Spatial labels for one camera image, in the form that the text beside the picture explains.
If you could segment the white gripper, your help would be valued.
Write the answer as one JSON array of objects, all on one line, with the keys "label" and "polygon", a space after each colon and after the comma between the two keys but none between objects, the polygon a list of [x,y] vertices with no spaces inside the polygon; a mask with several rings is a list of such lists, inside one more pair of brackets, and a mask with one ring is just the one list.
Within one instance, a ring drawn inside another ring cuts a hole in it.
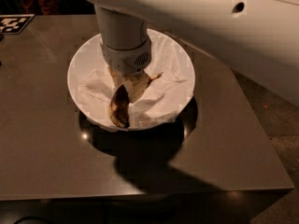
[{"label": "white gripper", "polygon": [[129,50],[109,48],[103,39],[100,39],[100,46],[115,89],[117,90],[123,81],[129,101],[136,102],[142,97],[150,82],[150,76],[142,71],[151,62],[150,38],[147,37],[139,47]]}]

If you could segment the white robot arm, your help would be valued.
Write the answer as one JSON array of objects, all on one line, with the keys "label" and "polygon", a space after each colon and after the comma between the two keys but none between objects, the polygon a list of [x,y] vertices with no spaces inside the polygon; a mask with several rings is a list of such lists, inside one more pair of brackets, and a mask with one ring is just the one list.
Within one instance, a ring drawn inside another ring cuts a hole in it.
[{"label": "white robot arm", "polygon": [[138,17],[299,105],[298,0],[87,0]]}]

